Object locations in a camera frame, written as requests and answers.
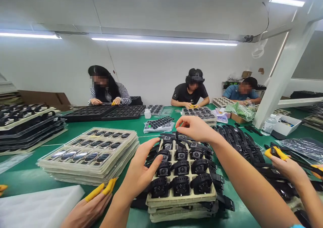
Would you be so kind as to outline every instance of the long black hair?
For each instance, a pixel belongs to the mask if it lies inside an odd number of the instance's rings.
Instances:
[[[108,70],[106,70],[102,66],[93,65],[88,68],[87,72],[91,77],[100,76],[108,80],[108,87],[109,87],[108,91],[112,97],[112,100],[114,100],[116,97],[120,97],[118,86],[115,83],[114,78],[111,76],[111,73]],[[105,87],[94,82],[94,91],[97,99],[99,99],[103,103],[107,102],[105,98]]]

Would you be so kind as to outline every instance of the white box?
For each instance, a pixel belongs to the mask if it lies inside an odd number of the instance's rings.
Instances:
[[[299,119],[295,119],[295,118],[292,118],[290,116],[286,116],[286,115],[282,115],[282,114],[278,114],[277,115],[277,121],[282,118],[283,120],[293,124],[294,126],[293,127],[290,127],[288,125],[285,125],[283,123],[280,123],[280,122],[277,122],[277,124],[275,125],[274,127],[274,130],[277,131],[278,133],[284,135],[284,136],[287,136],[289,135],[290,133],[292,133],[294,130],[297,129],[297,127],[302,123],[301,120]]]

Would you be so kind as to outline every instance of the small bottle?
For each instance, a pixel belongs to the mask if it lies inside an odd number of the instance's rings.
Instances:
[[[270,134],[274,129],[275,124],[277,123],[276,117],[277,115],[271,114],[270,117],[266,119],[260,131],[263,135],[270,136]]]
[[[150,110],[148,108],[145,109],[145,118],[146,119],[150,119],[151,118],[151,113],[150,113]]]

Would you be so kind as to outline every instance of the black t-shirt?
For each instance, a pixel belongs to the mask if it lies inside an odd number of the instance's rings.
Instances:
[[[205,89],[204,84],[201,84],[192,94],[189,94],[187,91],[186,83],[181,83],[177,85],[175,88],[172,99],[177,100],[179,102],[189,102],[192,104],[197,104],[200,97],[206,98],[208,97],[208,93]]]

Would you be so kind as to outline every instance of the plastic bottle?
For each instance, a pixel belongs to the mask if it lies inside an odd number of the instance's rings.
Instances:
[[[275,124],[277,123],[276,117],[277,115],[271,114],[270,117],[266,119],[260,131],[263,135],[270,136],[270,134],[274,129]]]
[[[148,108],[145,109],[145,118],[150,119],[151,118],[151,112]]]

